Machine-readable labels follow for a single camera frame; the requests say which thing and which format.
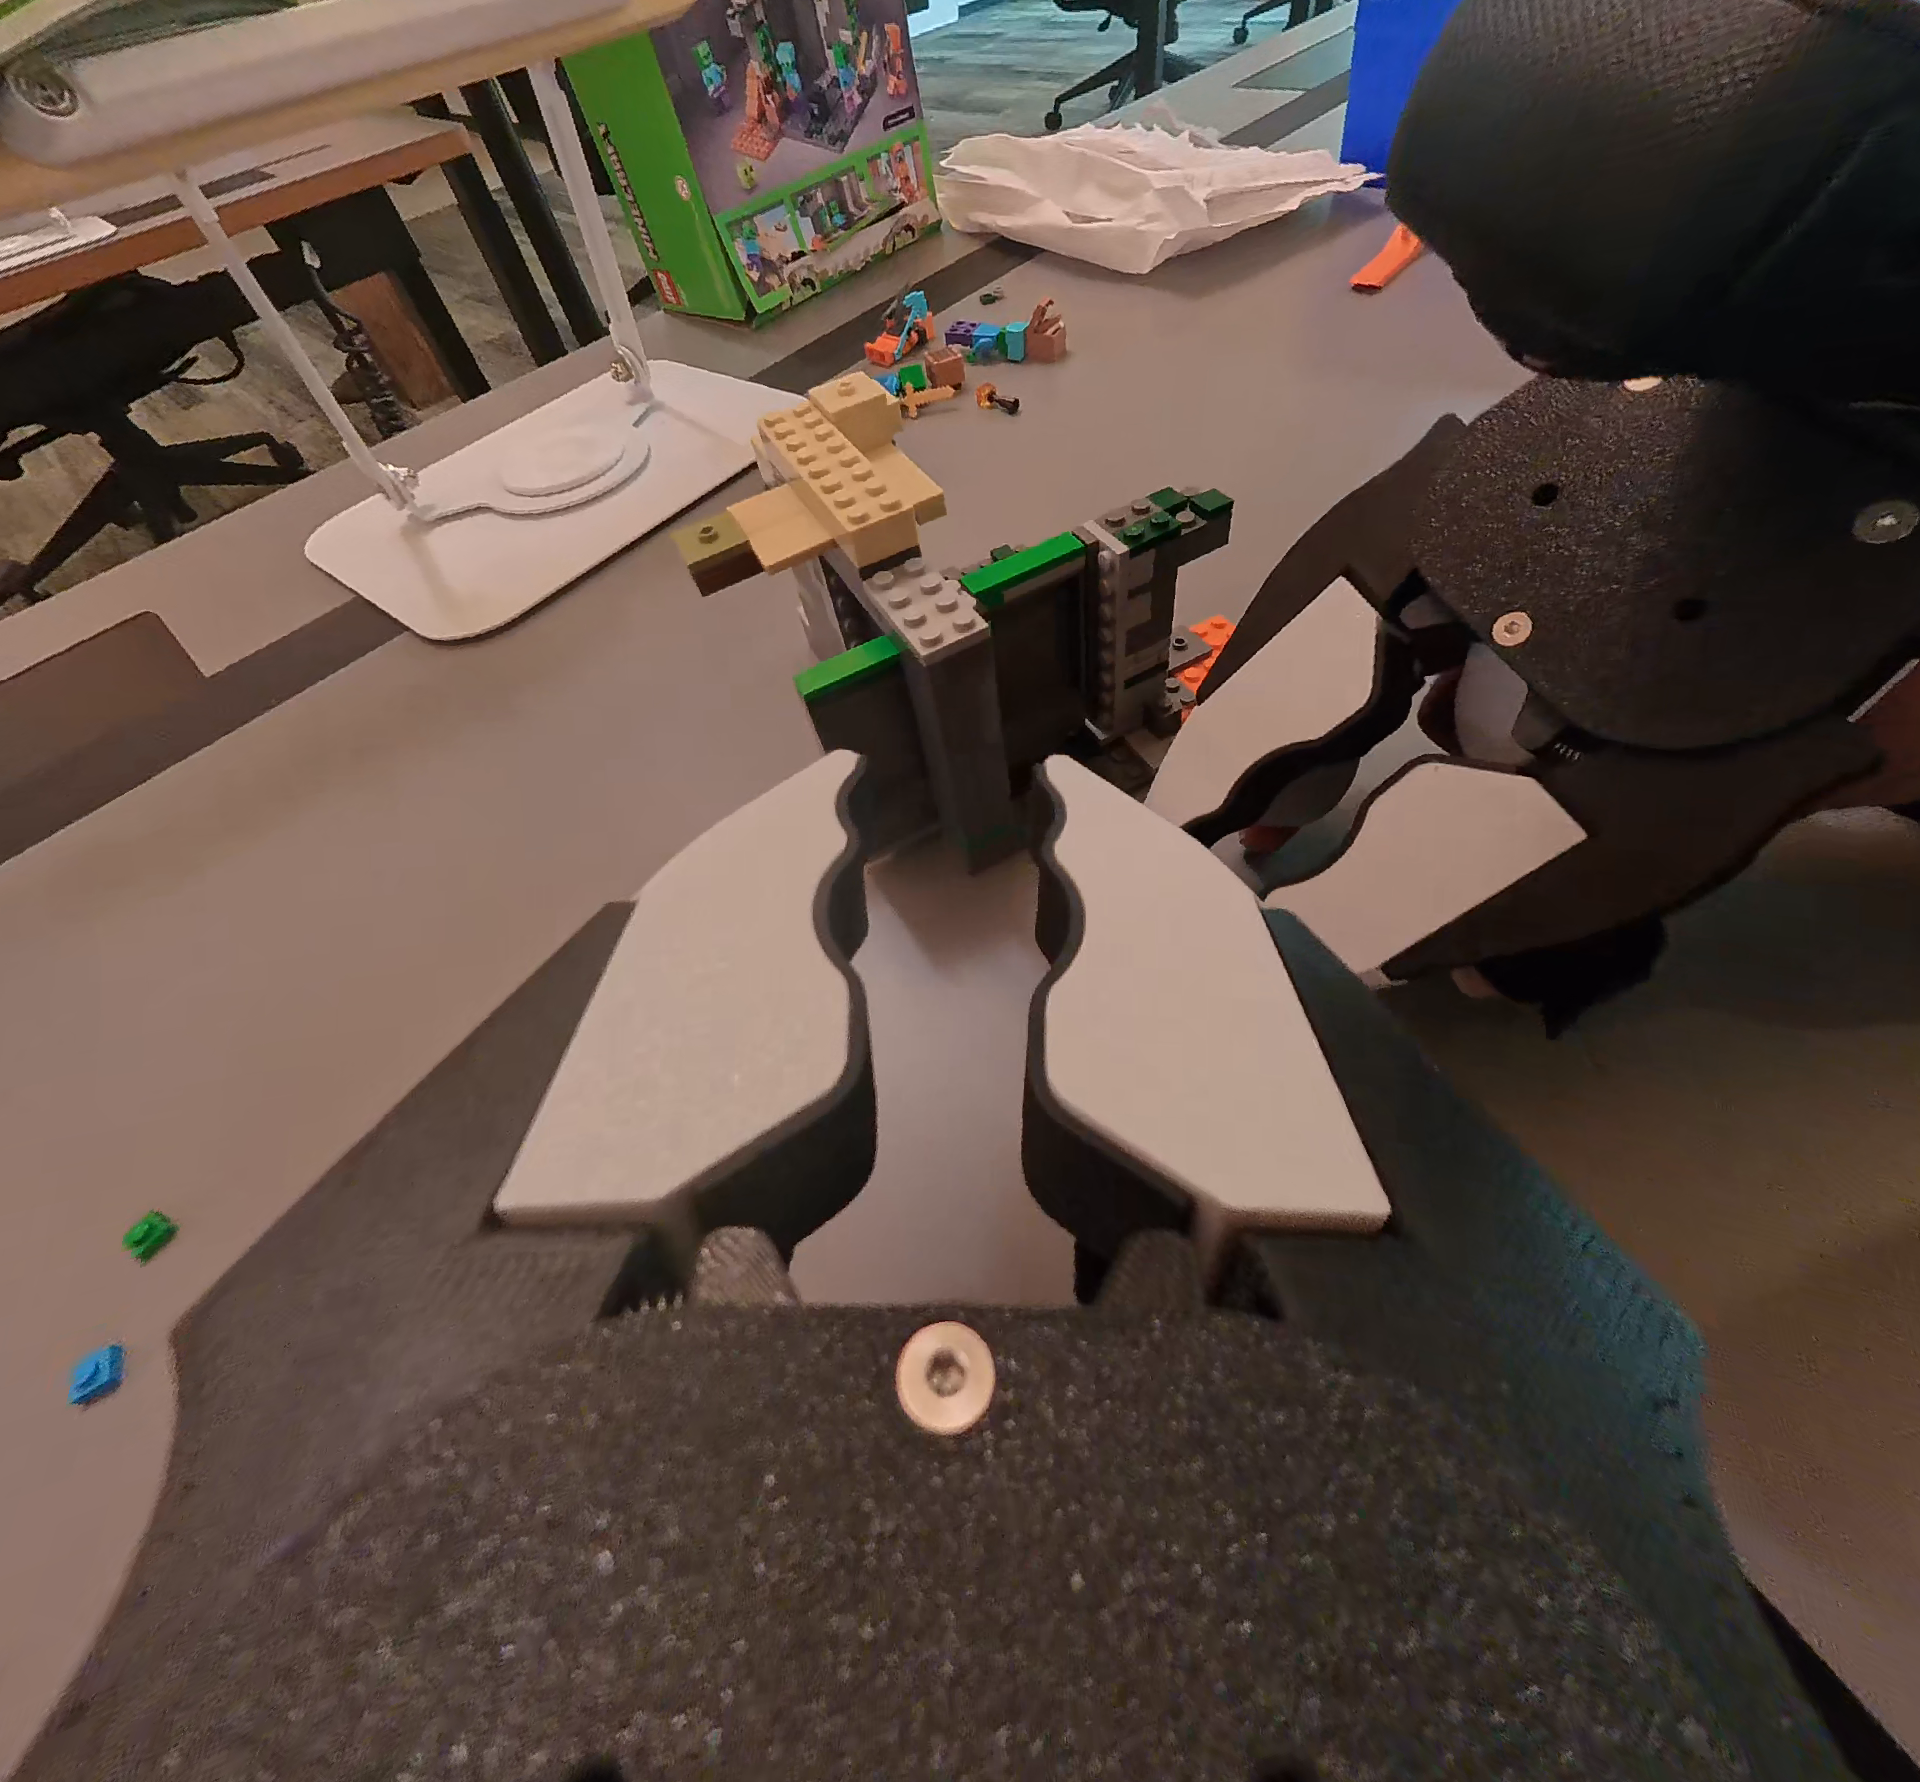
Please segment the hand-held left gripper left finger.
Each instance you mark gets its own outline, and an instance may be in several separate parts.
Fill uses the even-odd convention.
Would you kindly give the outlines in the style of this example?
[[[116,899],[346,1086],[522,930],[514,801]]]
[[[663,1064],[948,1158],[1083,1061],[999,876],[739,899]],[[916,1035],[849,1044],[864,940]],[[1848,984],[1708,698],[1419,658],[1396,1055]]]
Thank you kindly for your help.
[[[822,1231],[871,1174],[864,761],[822,754],[635,898],[503,1225]]]

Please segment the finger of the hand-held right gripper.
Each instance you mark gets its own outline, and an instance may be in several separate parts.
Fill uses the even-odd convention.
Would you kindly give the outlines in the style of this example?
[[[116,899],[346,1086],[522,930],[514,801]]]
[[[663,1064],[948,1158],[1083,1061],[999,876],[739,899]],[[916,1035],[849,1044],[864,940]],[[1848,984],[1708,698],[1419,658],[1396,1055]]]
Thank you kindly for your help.
[[[1496,899],[1593,829],[1518,764],[1411,761],[1364,808],[1335,856],[1286,881],[1261,915],[1305,923],[1344,970],[1391,970],[1435,930]]]
[[[1340,728],[1374,708],[1374,647],[1381,618],[1344,579],[1318,585],[1245,665],[1207,679],[1149,808],[1190,837],[1299,808],[1299,790],[1357,761]]]

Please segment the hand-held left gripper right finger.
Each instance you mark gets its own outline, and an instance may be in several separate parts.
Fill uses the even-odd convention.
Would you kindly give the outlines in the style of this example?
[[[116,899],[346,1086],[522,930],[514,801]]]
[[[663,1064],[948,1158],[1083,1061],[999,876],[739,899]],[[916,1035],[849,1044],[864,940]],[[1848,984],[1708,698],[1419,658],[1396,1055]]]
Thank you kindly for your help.
[[[1029,801],[1029,1203],[1066,1235],[1374,1235],[1381,1174],[1255,884],[1075,761],[1048,761]]]

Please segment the brick building model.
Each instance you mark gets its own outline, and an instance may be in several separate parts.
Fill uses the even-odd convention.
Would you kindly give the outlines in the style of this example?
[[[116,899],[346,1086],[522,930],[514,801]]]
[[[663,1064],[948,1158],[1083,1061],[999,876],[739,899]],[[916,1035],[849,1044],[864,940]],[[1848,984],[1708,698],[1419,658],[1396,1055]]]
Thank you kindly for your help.
[[[1025,790],[1066,754],[1149,793],[1149,739],[1175,739],[1217,650],[1175,619],[1183,564],[1231,546],[1231,496],[1164,483],[984,564],[936,564],[936,482],[897,442],[905,404],[822,382],[755,425],[769,496],[674,526],[699,597],[787,574],[808,665],[805,713],[822,754],[864,761],[871,844],[948,837],[971,876],[1025,844]]]

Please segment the brown top office desk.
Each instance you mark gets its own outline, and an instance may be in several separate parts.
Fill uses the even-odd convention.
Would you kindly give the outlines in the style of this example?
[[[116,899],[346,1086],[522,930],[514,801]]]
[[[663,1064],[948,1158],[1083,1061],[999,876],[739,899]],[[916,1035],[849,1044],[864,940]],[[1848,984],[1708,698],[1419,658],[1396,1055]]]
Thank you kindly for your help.
[[[219,159],[203,193],[227,234],[272,234],[272,248],[315,248],[324,289],[353,293],[353,315],[374,308],[374,344],[403,344],[403,360],[436,360],[441,395],[480,404],[489,372],[450,321],[415,226],[395,206],[395,185],[470,159],[461,124],[431,113],[361,113],[346,127],[303,145],[256,145]],[[0,315],[26,315],[56,293],[152,273],[162,257],[195,257],[203,226],[180,206],[169,180],[106,185],[62,198],[75,224],[101,218],[106,234],[88,248],[26,257],[0,273]]]

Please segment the person's right hand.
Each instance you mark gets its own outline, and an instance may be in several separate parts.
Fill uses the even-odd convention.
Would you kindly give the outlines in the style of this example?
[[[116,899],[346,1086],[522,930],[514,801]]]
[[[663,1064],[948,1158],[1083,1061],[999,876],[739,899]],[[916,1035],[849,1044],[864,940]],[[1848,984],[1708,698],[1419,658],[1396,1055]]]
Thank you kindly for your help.
[[[1878,770],[1827,793],[1827,808],[1902,808],[1920,818],[1920,665],[1908,665],[1853,728],[1878,745]]]

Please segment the pile of small brick figures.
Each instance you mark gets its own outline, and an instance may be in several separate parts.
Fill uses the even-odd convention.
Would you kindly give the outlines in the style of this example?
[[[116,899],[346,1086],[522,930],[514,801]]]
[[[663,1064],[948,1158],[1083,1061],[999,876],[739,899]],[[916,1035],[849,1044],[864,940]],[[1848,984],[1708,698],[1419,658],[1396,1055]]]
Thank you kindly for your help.
[[[922,410],[973,395],[1001,363],[1058,363],[1058,360],[1066,321],[1054,304],[1038,304],[1025,321],[973,321],[973,315],[936,321],[922,289],[897,293],[878,331],[859,344],[859,363],[911,425]]]

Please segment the crumpled white paper bag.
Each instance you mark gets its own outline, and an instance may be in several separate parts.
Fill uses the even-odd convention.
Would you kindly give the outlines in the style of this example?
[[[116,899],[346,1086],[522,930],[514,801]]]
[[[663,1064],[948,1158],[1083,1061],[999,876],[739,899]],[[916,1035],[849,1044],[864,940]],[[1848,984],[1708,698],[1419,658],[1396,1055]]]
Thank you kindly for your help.
[[[1089,124],[1058,137],[971,137],[936,159],[936,206],[957,234],[1149,277],[1374,170],[1335,151],[1245,151],[1190,124]]]

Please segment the blue plastic bin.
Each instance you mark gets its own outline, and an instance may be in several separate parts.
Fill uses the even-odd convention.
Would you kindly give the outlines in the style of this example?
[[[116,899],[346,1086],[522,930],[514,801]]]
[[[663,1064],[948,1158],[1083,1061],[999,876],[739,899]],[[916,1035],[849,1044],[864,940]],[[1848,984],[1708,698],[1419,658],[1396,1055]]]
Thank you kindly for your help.
[[[1372,193],[1381,193],[1396,113],[1455,7],[1461,0],[1357,0],[1340,159],[1372,170]]]

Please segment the toy brick set box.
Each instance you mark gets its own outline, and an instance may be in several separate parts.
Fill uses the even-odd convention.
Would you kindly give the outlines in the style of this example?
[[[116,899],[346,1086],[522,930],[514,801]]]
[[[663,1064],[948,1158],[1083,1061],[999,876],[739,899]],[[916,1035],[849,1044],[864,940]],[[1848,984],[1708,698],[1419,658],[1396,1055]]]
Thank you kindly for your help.
[[[663,308],[769,321],[936,226],[911,0],[696,0],[564,88]]]

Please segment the small white book stand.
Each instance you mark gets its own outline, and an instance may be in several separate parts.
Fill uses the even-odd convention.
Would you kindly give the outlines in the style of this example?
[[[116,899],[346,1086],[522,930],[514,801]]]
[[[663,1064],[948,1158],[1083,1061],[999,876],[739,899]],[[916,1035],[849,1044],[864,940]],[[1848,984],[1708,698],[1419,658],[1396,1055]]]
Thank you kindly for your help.
[[[49,267],[49,257],[101,248],[101,244],[116,244],[116,224],[106,218],[62,218],[62,206],[49,206],[38,224],[0,226],[0,277],[6,273],[26,273],[26,267]]]

